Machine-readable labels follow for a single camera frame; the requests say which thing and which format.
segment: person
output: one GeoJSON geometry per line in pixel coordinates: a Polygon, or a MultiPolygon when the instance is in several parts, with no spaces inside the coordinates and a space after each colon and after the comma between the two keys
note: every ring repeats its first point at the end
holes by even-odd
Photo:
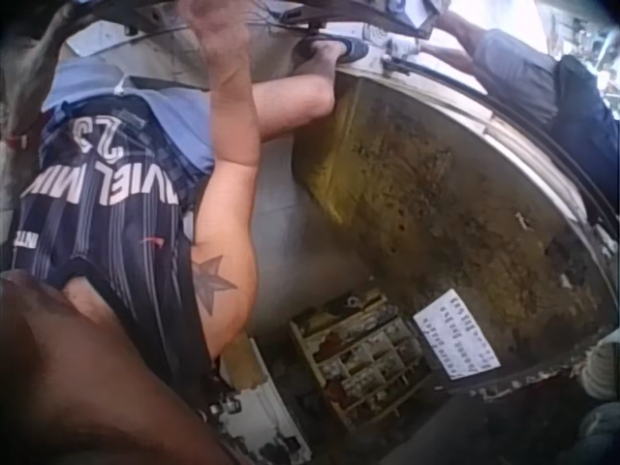
{"type": "Polygon", "coordinates": [[[107,330],[23,271],[0,277],[0,461],[246,464],[107,330]]]}
{"type": "MultiPolygon", "coordinates": [[[[620,123],[601,98],[596,78],[572,56],[558,62],[499,29],[482,29],[454,12],[441,15],[436,27],[455,37],[463,49],[420,43],[419,52],[474,76],[489,96],[546,130],[617,214],[620,123]]],[[[596,221],[592,205],[586,202],[586,208],[590,221],[596,221]]]]}
{"type": "Polygon", "coordinates": [[[251,86],[244,0],[182,0],[208,94],[138,89],[90,59],[54,76],[64,39],[105,2],[91,3],[64,5],[40,41],[3,53],[5,139],[13,155],[33,145],[40,155],[15,212],[11,268],[62,291],[101,331],[127,335],[156,376],[198,405],[211,360],[255,300],[260,143],[329,114],[336,64],[368,48],[308,37],[293,76],[251,86]],[[191,243],[183,217],[205,179],[191,243]]]}

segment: white paper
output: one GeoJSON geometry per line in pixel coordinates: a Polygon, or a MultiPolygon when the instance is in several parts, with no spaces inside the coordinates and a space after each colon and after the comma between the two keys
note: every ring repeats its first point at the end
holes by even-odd
{"type": "Polygon", "coordinates": [[[454,289],[414,316],[451,380],[501,366],[481,328],[454,289]]]}
{"type": "Polygon", "coordinates": [[[419,28],[430,18],[432,12],[426,8],[424,0],[407,0],[405,13],[414,24],[414,27],[419,28]]]}

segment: tattoo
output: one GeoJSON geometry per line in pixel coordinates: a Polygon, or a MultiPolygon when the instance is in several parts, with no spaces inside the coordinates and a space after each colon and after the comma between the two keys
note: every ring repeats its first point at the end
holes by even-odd
{"type": "Polygon", "coordinates": [[[237,286],[218,275],[223,255],[203,263],[192,263],[194,271],[194,288],[199,301],[209,316],[213,316],[213,301],[218,291],[237,289],[237,286]]]}

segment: metal surface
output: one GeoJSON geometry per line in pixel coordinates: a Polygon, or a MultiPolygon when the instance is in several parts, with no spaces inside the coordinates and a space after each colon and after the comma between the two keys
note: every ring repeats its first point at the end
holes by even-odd
{"type": "Polygon", "coordinates": [[[395,34],[428,39],[437,16],[448,9],[450,0],[301,0],[297,3],[305,6],[282,13],[283,24],[364,22],[395,34]],[[417,8],[409,10],[408,2],[417,8]],[[429,13],[422,23],[418,23],[417,15],[412,17],[420,7],[429,13]]]}
{"type": "Polygon", "coordinates": [[[502,366],[451,381],[426,345],[444,386],[510,391],[613,330],[614,290],[587,225],[512,159],[370,79],[339,76],[336,91],[334,114],[295,135],[295,177],[403,311],[449,289],[465,301],[502,366]]]}

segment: leg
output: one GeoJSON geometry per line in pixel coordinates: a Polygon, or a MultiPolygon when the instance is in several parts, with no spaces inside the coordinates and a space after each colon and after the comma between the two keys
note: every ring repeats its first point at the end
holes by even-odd
{"type": "Polygon", "coordinates": [[[267,141],[331,113],[339,42],[317,42],[314,56],[291,77],[254,85],[261,140],[267,141]]]}
{"type": "Polygon", "coordinates": [[[432,46],[431,44],[420,44],[419,51],[420,53],[428,53],[435,58],[439,58],[461,73],[466,73],[471,76],[474,75],[474,61],[463,50],[432,46]]]}
{"type": "Polygon", "coordinates": [[[439,16],[436,26],[454,36],[461,46],[465,48],[469,56],[476,54],[476,49],[486,32],[481,27],[472,24],[453,12],[445,12],[439,16]]]}

